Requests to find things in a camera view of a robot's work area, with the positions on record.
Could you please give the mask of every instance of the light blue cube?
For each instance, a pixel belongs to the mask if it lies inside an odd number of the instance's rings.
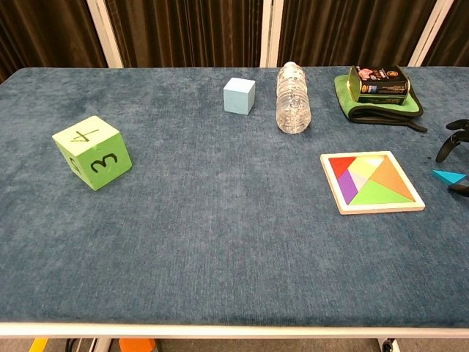
[[[249,114],[256,96],[256,82],[249,79],[232,78],[223,88],[225,111]]]

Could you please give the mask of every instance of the curtain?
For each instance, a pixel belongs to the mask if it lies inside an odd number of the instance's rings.
[[[0,1],[0,81],[22,67],[107,67],[85,0]]]
[[[285,0],[279,66],[402,65],[436,0]]]
[[[469,66],[469,1],[453,3],[422,65]]]
[[[262,0],[106,0],[125,67],[259,67]]]

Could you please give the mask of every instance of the green cloth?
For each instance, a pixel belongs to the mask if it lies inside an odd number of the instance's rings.
[[[334,84],[342,111],[350,121],[382,125],[405,125],[420,132],[427,131],[426,128],[411,121],[414,117],[419,117],[424,113],[412,87],[410,87],[409,94],[402,105],[357,103],[348,90],[347,79],[347,75],[338,76],[335,78]]]

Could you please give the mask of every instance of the blue tangram piece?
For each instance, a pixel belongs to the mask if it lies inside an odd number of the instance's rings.
[[[466,175],[458,174],[456,172],[440,171],[433,170],[433,174],[439,179],[442,180],[447,185],[454,185],[462,180]]]

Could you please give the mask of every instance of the plastic water bottle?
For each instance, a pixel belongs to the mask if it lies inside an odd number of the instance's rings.
[[[303,132],[311,122],[306,76],[294,62],[287,62],[277,75],[276,120],[290,134]]]

